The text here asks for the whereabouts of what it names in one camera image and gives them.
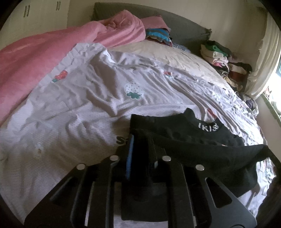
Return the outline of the cream curtain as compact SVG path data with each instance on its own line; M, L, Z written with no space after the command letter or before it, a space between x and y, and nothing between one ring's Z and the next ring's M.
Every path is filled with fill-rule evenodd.
M266 89L272 73L280 60L280 29L270 13L267 13L266 30L256 68L248 77L245 93L254 100Z

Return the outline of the pink pillow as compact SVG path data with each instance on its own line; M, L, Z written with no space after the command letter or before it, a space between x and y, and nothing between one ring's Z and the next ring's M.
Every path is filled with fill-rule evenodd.
M168 32L171 31L171 29L167 26L165 21L163 20L162 16L151 16L141 19L145 29L150 28L162 28L166 29Z

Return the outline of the dark grey headboard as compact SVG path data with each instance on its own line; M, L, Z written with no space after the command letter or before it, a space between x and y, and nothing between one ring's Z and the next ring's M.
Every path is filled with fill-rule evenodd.
M211 29L204 28L182 16L161 9L130 3L96 2L93 7L92 20L107 19L122 10L127 10L140 19L162 16L164 22L171 29L172 42L185 46L197 56L201 53L201 45L208 41L211 36Z

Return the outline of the purple crumpled garment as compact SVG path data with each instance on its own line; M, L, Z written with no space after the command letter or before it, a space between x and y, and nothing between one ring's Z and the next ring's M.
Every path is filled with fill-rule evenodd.
M259 107L255 100L245 93L236 91L235 94L247 105L248 109L252 112L253 116L256 118L259 114Z

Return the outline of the pile of folded clothes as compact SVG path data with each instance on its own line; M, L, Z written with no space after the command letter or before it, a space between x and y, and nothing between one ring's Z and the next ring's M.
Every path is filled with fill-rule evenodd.
M201 44L201 56L234 91L244 92L252 66L240 61L228 48L208 40Z

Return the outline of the blue striped folded clothes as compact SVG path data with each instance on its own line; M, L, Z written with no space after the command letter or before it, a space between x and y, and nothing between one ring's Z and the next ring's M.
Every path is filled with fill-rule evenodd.
M164 28L148 28L145 32L146 39L153 40L166 46L172 46L168 30Z

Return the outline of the black sweater with orange patches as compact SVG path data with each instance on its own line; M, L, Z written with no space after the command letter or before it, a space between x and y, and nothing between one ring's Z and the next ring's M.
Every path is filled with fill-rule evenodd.
M147 222L167 218L167 185L180 176L185 177L194 213L207 204L196 165L240 197L256 186L256 164L270 155L267 145L246 146L219 119L198 120L189 108L166 117L132 115L130 140L120 150L126 157L122 218Z

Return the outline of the white strawberry bear duvet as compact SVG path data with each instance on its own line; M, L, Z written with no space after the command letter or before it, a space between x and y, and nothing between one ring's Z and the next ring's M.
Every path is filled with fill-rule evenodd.
M231 88L153 58L78 44L1 128L1 195L23 222L75 164L95 164L122 145L132 114L187 108L200 120L218 117L246 145L264 142Z

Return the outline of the pink fleece blanket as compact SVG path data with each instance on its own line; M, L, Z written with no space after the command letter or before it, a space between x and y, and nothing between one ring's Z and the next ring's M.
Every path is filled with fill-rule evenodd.
M107 48L142 41L143 22L127 10L80 27L20 39L1 50L1 122L77 43Z

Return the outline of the window with metal grille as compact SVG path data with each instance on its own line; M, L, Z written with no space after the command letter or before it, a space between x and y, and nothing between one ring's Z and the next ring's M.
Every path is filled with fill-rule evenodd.
M280 60L276 70L270 76L266 90L263 92L274 115L280 119Z

